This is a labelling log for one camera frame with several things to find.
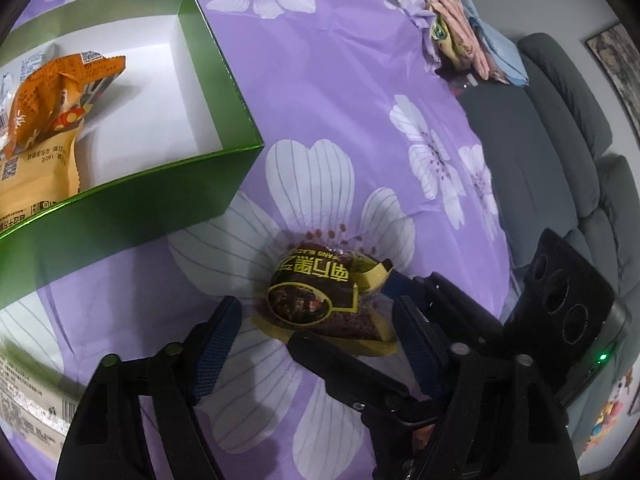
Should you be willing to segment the clear cracker packet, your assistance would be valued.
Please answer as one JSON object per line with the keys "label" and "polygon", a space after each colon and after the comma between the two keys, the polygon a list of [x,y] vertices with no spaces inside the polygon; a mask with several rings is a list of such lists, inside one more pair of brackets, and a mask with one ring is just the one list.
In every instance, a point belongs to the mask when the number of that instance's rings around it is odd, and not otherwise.
{"label": "clear cracker packet", "polygon": [[1,345],[1,419],[31,446],[57,462],[77,409],[52,370],[28,365],[16,347]]}

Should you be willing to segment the black yellow snack packet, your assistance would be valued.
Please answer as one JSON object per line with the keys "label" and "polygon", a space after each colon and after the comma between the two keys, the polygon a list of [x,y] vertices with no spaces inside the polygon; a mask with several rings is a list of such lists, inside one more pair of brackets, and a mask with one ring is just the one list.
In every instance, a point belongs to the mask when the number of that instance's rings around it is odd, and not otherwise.
{"label": "black yellow snack packet", "polygon": [[391,356],[397,335],[376,297],[393,270],[390,259],[300,244],[281,258],[252,321],[282,342],[306,330],[353,356]]}

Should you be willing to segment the yellow-orange snack packet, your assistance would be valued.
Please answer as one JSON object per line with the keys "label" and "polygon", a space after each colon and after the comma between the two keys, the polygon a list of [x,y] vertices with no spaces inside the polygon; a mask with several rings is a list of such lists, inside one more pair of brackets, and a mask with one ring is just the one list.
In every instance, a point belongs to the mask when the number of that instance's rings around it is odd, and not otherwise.
{"label": "yellow-orange snack packet", "polygon": [[84,122],[1,163],[2,231],[79,193],[75,145]]}

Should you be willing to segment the orange snack packet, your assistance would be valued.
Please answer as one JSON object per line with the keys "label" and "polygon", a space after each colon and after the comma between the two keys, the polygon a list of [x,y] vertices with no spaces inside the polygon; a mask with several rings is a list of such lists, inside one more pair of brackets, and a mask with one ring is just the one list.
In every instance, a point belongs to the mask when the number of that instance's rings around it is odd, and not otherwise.
{"label": "orange snack packet", "polygon": [[94,51],[55,58],[35,70],[14,94],[3,155],[10,158],[78,124],[124,70],[123,55],[106,58]]}

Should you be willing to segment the white blue snack packet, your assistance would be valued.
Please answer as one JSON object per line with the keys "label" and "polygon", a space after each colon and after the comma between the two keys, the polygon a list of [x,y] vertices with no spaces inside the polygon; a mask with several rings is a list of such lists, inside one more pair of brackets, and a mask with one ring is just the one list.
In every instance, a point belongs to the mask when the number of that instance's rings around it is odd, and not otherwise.
{"label": "white blue snack packet", "polygon": [[11,104],[17,89],[36,70],[54,58],[56,45],[54,41],[46,42],[18,58],[14,58],[1,67],[1,133],[9,128]]}

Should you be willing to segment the colourful toy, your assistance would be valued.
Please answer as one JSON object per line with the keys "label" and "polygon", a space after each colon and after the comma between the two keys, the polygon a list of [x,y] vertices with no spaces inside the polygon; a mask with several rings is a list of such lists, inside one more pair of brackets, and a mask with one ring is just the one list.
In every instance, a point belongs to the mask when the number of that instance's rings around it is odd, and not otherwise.
{"label": "colourful toy", "polygon": [[631,386],[634,384],[634,369],[630,368],[620,378],[608,400],[603,405],[598,419],[591,429],[585,450],[595,448],[613,430],[617,419],[627,408],[631,399]]}

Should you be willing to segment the grey sofa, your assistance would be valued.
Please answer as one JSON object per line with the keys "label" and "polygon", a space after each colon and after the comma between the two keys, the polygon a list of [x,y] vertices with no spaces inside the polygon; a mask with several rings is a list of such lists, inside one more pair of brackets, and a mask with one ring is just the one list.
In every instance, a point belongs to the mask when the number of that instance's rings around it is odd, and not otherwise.
{"label": "grey sofa", "polygon": [[515,289],[522,289],[539,237],[552,229],[608,280],[629,309],[611,363],[568,410],[576,453],[639,355],[639,193],[627,159],[608,152],[612,129],[584,77],[543,32],[518,42],[524,88],[483,81],[460,96],[483,144]]}

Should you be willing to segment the purple floral tablecloth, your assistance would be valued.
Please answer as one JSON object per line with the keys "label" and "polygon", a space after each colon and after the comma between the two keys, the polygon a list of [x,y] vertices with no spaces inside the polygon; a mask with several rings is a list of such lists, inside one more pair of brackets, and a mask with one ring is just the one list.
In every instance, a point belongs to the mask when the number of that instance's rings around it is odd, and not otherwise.
{"label": "purple floral tablecloth", "polygon": [[[20,0],[12,30],[76,0]],[[1,301],[1,344],[77,400],[101,359],[152,356],[224,296],[243,308],[196,407],[229,479],[367,479],[359,414],[252,321],[281,258],[305,242],[442,274],[499,314],[509,249],[480,141],[436,74],[422,0],[198,0],[264,146],[217,217]]]}

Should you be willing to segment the green cardboard box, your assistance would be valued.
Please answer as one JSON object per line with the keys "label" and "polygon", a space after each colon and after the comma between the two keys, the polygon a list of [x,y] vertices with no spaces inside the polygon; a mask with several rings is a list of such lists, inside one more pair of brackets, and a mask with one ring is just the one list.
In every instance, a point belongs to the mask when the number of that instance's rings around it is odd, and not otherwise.
{"label": "green cardboard box", "polygon": [[1,301],[222,214],[264,141],[198,0],[76,0],[12,30],[10,65],[55,44],[121,55],[76,145],[77,195],[1,235]]}

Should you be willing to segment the pile of folded cloths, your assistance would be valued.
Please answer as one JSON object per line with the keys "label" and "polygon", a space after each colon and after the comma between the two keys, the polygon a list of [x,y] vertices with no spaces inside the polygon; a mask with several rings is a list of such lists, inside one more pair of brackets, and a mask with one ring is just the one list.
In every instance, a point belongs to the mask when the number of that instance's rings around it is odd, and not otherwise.
{"label": "pile of folded cloths", "polygon": [[472,0],[424,0],[436,15],[431,37],[457,72],[524,88],[529,76],[513,41],[480,18]]}

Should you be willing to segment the framed landscape painting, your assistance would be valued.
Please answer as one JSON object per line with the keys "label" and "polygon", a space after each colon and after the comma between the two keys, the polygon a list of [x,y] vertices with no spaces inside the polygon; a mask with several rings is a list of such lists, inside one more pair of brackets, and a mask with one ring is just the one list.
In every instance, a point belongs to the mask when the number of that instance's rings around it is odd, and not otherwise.
{"label": "framed landscape painting", "polygon": [[587,48],[611,81],[618,100],[639,137],[639,51],[622,23],[586,41]]}

